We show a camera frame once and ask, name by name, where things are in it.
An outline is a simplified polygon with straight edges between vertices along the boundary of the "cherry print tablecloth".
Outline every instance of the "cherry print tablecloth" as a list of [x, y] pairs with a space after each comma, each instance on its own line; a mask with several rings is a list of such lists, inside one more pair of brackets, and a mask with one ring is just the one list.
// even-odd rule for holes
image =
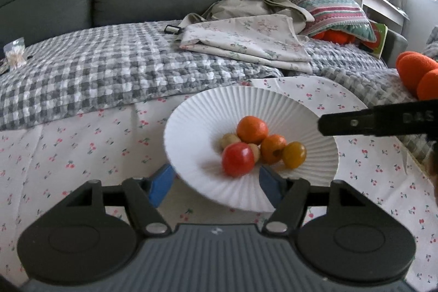
[[[330, 80], [287, 77], [254, 80], [303, 103], [316, 114], [365, 108]], [[166, 162], [163, 130], [172, 110], [188, 96], [160, 98], [63, 119], [28, 130], [0, 133], [0, 274], [19, 285], [27, 279], [16, 254], [22, 231], [87, 180], [115, 185], [148, 176]], [[396, 138], [337, 137], [339, 169], [347, 181], [402, 222], [415, 236], [417, 254], [407, 281], [419, 291], [438, 283], [438, 209], [433, 189]], [[159, 208], [174, 226], [190, 223], [249, 223], [267, 214], [220, 206], [176, 179]], [[126, 219], [119, 207], [108, 213]], [[323, 214], [310, 208], [306, 221]]]

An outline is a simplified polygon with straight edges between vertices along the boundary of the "white plate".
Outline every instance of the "white plate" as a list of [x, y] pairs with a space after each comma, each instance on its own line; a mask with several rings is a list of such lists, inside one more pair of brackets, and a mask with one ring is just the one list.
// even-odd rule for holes
[[240, 178], [224, 175], [220, 138], [235, 132], [240, 119], [254, 115], [268, 124], [270, 134], [307, 148], [306, 161], [295, 170], [274, 167], [283, 177], [305, 178], [312, 185], [329, 186], [338, 169], [333, 137], [318, 131], [318, 117], [297, 101], [263, 88], [228, 86], [210, 89], [187, 99], [169, 117], [164, 147], [179, 176], [203, 196], [226, 206], [256, 212], [274, 208], [258, 183], [257, 164]]

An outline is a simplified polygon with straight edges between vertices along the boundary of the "yellow tomato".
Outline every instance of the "yellow tomato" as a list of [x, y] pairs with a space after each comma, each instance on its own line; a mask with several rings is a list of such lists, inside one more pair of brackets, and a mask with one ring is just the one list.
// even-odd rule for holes
[[296, 169], [306, 160], [306, 147], [298, 141], [287, 144], [283, 149], [282, 159], [288, 169]]

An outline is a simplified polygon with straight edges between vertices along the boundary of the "striped pillow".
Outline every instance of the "striped pillow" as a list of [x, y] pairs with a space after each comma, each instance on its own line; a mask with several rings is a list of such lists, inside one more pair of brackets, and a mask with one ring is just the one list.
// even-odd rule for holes
[[354, 0], [290, 0], [315, 18], [301, 35], [313, 36], [328, 29], [341, 30], [364, 41], [376, 41], [371, 24]]

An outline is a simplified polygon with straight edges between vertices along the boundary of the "gray ribbed panel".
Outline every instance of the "gray ribbed panel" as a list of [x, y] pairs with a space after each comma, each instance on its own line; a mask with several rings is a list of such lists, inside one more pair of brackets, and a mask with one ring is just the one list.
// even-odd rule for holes
[[117, 274], [89, 285], [59, 287], [31, 280], [24, 292], [413, 292], [403, 282], [352, 288], [324, 281], [288, 242], [260, 235], [254, 225], [181, 225], [150, 239]]

